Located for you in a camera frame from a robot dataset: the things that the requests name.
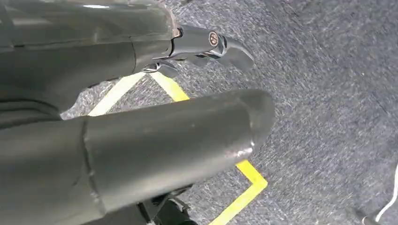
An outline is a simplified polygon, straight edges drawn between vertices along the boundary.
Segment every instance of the gray carpet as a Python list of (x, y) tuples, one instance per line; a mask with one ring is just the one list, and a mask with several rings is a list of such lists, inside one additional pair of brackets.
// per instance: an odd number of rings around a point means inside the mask
[[(389, 201), (398, 163), (398, 3), (395, 0), (194, 0), (165, 2), (181, 23), (245, 41), (248, 73), (180, 63), (191, 97), (258, 88), (273, 96), (277, 122), (250, 158), (269, 186), (231, 225), (356, 225)], [(147, 77), (112, 112), (170, 102)], [(71, 118), (89, 112), (112, 84), (83, 92)], [(235, 168), (182, 198), (206, 225), (249, 182)], [(381, 219), (398, 224), (398, 203)]]

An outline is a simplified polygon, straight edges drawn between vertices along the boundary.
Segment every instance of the yellow floor marking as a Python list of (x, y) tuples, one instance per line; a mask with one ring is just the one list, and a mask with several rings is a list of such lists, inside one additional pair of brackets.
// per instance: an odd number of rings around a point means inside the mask
[[(174, 101), (184, 101), (189, 99), (187, 94), (173, 79), (167, 78), (161, 73), (153, 73), (151, 76)], [(252, 164), (249, 163), (249, 161), (245, 160), (238, 163), (236, 166), (253, 184), (209, 225), (226, 225), (268, 185), (268, 182), (252, 166)]]
[(241, 194), (231, 205), (229, 205), (216, 219), (209, 225), (226, 225), (244, 207), (264, 190), (264, 186), (252, 184), (243, 194)]
[(188, 100), (187, 94), (180, 88), (180, 86), (161, 73), (151, 74), (152, 78), (166, 91), (166, 93), (176, 102)]
[(105, 95), (103, 99), (88, 114), (89, 116), (100, 116), (107, 113), (112, 106), (129, 91), (146, 73), (140, 72), (120, 79), (115, 86)]
[(242, 161), (236, 166), (250, 180), (251, 183), (261, 185), (264, 188), (267, 187), (268, 182), (262, 177), (256, 168), (249, 163), (249, 161)]

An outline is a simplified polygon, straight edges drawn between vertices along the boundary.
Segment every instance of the white cable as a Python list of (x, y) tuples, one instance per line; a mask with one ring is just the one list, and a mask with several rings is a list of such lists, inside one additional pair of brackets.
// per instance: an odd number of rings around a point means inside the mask
[(379, 222), (380, 218), (382, 217), (383, 213), (387, 211), (397, 200), (398, 197), (398, 165), (397, 168), (395, 169), (395, 178), (394, 178), (394, 192), (392, 194), (391, 201), (380, 210), (380, 212), (376, 216), (376, 222)]

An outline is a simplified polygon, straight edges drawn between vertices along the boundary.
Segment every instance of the floor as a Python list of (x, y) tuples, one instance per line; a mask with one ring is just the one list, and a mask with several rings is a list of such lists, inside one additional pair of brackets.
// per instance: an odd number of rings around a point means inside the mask
[[(229, 225), (356, 225), (392, 195), (398, 163), (398, 3), (395, 0), (164, 0), (180, 23), (246, 43), (256, 68), (178, 64), (190, 97), (267, 90), (277, 122), (249, 161), (268, 187)], [(84, 91), (63, 114), (87, 114), (115, 82)], [(150, 77), (111, 110), (171, 102)], [(182, 199), (207, 225), (249, 187), (236, 169), (197, 183)], [(396, 225), (398, 203), (381, 225)]]

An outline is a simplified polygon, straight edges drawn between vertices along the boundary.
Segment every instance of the bolt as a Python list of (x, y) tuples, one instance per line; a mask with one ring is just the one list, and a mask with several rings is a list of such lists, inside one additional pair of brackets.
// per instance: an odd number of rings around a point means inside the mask
[(211, 31), (209, 34), (210, 45), (216, 47), (218, 45), (218, 35), (216, 32)]

